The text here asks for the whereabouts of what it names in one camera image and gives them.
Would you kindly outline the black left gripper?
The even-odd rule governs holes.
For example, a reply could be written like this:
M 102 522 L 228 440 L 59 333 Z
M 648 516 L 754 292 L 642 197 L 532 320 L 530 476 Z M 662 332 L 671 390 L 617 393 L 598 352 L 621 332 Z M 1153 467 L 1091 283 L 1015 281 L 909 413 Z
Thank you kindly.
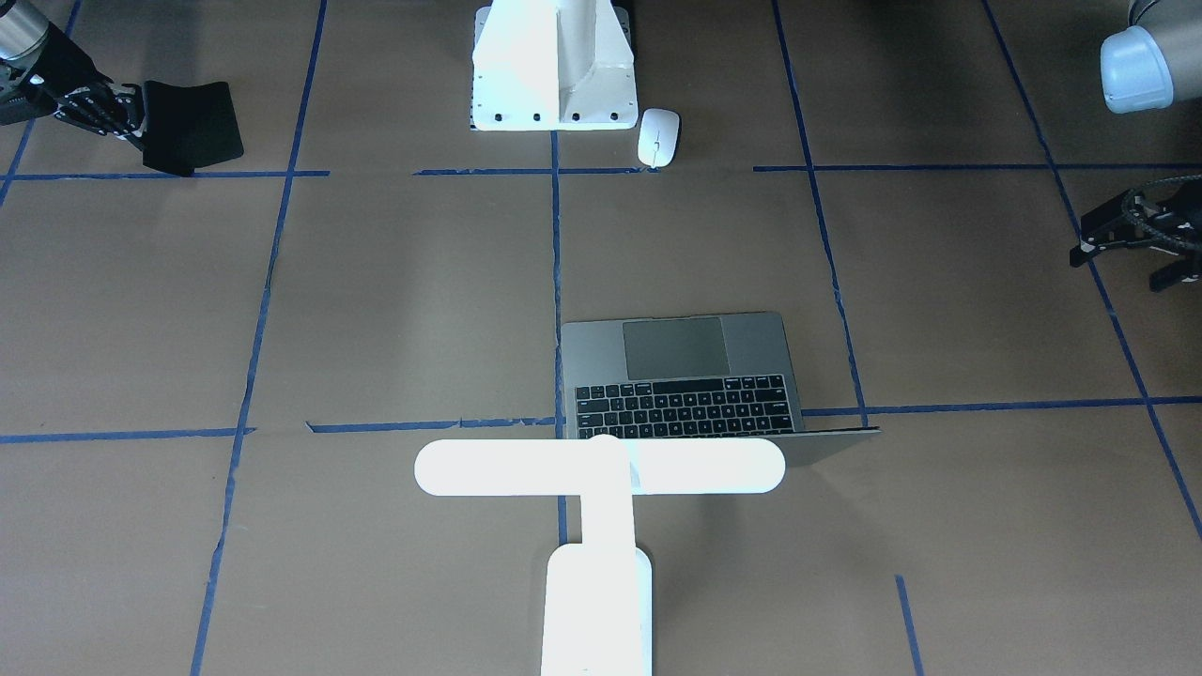
M 1070 266 L 1082 267 L 1112 249 L 1152 248 L 1180 257 L 1150 274 L 1152 292 L 1200 281 L 1200 202 L 1198 173 L 1146 180 L 1118 192 L 1079 218 Z

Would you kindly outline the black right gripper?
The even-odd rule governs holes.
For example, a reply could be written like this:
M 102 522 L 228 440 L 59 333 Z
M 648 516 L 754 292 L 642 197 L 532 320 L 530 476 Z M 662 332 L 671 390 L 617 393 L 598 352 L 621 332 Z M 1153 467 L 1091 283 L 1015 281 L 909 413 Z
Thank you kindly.
M 60 26 L 46 24 L 24 45 L 2 47 L 1 124 L 60 115 L 143 152 L 143 89 L 111 82 Z

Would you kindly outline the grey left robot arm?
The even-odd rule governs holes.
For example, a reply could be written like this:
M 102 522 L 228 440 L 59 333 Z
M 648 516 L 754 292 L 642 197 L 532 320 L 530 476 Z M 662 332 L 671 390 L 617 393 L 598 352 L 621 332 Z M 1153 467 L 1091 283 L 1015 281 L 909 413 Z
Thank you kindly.
M 1103 38 L 1103 103 L 1113 113 L 1164 109 L 1201 94 L 1201 4 L 1133 1 L 1127 26 Z M 1201 176 L 1146 180 L 1088 210 L 1070 265 L 1082 267 L 1111 250 L 1159 250 L 1173 262 L 1148 277 L 1159 293 L 1201 277 Z

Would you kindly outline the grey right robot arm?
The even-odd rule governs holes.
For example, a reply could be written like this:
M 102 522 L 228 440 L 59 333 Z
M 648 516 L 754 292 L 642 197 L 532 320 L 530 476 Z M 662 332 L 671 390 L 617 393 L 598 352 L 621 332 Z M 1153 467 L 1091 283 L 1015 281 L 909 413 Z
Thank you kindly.
M 115 85 L 30 1 L 1 6 L 1 124 L 52 118 L 145 149 L 141 85 Z

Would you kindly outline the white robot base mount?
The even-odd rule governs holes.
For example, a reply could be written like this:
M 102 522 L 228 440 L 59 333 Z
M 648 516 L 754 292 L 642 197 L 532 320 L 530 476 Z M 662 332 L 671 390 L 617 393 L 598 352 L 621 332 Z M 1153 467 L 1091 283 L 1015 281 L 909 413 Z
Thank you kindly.
M 477 131 L 627 130 L 639 123 L 626 1 L 494 1 L 477 8 Z

